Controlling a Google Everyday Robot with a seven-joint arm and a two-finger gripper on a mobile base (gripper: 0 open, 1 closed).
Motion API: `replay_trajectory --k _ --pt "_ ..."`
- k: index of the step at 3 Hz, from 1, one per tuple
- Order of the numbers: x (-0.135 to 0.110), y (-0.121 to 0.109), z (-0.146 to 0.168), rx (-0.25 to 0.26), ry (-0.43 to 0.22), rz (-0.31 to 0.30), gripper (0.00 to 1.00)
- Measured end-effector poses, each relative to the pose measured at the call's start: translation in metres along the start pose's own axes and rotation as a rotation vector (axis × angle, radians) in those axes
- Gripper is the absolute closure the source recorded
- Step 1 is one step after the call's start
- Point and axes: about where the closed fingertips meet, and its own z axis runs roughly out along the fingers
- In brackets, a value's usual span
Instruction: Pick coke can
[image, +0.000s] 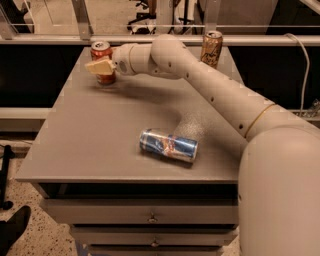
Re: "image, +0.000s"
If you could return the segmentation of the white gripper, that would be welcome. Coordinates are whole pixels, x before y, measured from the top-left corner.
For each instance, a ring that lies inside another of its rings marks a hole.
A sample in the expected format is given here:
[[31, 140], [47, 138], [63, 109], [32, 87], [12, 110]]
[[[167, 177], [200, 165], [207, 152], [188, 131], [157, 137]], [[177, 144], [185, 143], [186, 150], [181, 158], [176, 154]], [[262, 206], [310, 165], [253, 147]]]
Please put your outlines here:
[[136, 46], [137, 44], [133, 43], [115, 47], [112, 54], [114, 64], [109, 59], [99, 59], [87, 63], [85, 68], [96, 75], [112, 75], [116, 69], [122, 75], [133, 76], [136, 72], [131, 65], [131, 52]]

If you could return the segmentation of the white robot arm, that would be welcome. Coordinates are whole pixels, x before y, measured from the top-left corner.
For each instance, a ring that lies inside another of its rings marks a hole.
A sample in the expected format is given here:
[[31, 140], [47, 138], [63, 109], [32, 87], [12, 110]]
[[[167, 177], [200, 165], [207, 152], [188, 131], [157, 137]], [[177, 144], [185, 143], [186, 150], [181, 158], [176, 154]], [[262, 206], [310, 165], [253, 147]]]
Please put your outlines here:
[[124, 44], [93, 74], [185, 79], [243, 137], [241, 256], [320, 256], [320, 129], [197, 59], [175, 36]]

